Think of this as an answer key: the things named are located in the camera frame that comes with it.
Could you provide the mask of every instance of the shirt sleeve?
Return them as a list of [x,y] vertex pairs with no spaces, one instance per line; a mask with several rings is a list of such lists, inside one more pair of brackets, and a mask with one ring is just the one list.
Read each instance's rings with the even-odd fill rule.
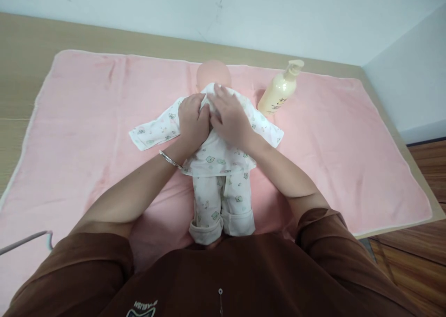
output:
[[133,274],[129,241],[110,233],[62,239],[4,316],[97,316]]
[[296,244],[377,316],[422,316],[348,231],[339,212],[309,210],[297,231]]
[[156,120],[141,124],[129,131],[131,140],[140,151],[150,149],[180,135],[178,108],[184,99],[184,97],[177,99]]

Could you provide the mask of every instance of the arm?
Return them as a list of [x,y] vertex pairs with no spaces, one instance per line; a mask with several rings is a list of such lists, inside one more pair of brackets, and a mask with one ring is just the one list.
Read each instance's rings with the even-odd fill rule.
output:
[[[204,94],[187,97],[178,117],[181,135],[164,153],[182,165],[209,134],[209,106],[201,111]],[[177,168],[160,155],[127,175],[107,190],[79,220],[70,234],[115,233],[128,237],[135,220],[148,208]]]
[[[178,164],[209,134],[209,106],[199,112],[203,96],[179,108],[181,136],[164,151]],[[127,238],[134,221],[176,169],[157,155],[106,191],[17,291],[5,316],[99,315],[132,275]]]
[[321,192],[308,175],[273,148],[252,130],[240,102],[226,88],[215,86],[215,96],[209,99],[220,118],[211,115],[211,123],[220,137],[249,154],[276,188],[287,198],[291,211],[299,222],[313,208],[329,208]]
[[227,142],[255,159],[287,198],[298,223],[295,243],[377,316],[406,316],[408,311],[418,316],[417,308],[378,269],[308,175],[252,130],[235,96],[224,88],[214,89],[210,100],[221,118],[212,115],[212,125]]

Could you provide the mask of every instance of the pink blanket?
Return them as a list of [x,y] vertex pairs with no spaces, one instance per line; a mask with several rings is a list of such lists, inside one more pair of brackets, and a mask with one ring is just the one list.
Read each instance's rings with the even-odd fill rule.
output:
[[[140,152],[128,131],[196,92],[197,67],[139,56],[59,53],[2,198],[0,247],[42,230],[53,230],[59,241],[101,193],[165,148]],[[233,88],[255,105],[279,72],[229,68]],[[278,150],[316,182],[352,233],[430,218],[426,195],[359,80],[301,73],[297,87],[272,119],[285,131]],[[288,225],[284,199],[258,168],[251,186],[256,232]],[[192,200],[191,177],[177,172],[132,235],[138,269],[191,243]],[[41,237],[0,257],[0,312],[47,255]]]

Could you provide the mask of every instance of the forearm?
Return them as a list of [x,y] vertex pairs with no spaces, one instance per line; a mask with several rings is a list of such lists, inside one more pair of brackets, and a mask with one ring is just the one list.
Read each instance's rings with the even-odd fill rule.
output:
[[247,153],[284,196],[304,197],[318,191],[314,182],[303,170],[268,144],[260,135],[255,134]]
[[[180,165],[192,155],[189,145],[181,136],[167,147],[164,153]],[[92,223],[95,227],[93,231],[96,228],[104,231],[104,225],[132,223],[152,203],[176,170],[177,168],[161,155],[156,155],[99,197],[75,226],[73,232],[83,231],[79,228],[91,227]]]
[[287,198],[297,222],[307,210],[329,208],[327,201],[310,177],[260,135],[255,134],[246,152]]

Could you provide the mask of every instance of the hand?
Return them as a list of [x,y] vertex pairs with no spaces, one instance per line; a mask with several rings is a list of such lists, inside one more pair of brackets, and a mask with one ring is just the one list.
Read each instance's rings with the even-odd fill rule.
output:
[[193,94],[186,97],[178,108],[180,121],[180,139],[189,149],[195,152],[209,136],[209,105],[200,111],[204,94]]
[[229,94],[225,87],[220,88],[215,84],[214,91],[215,95],[208,95],[208,98],[220,113],[220,118],[211,113],[212,126],[226,142],[248,152],[257,134],[252,129],[242,105],[235,95]]

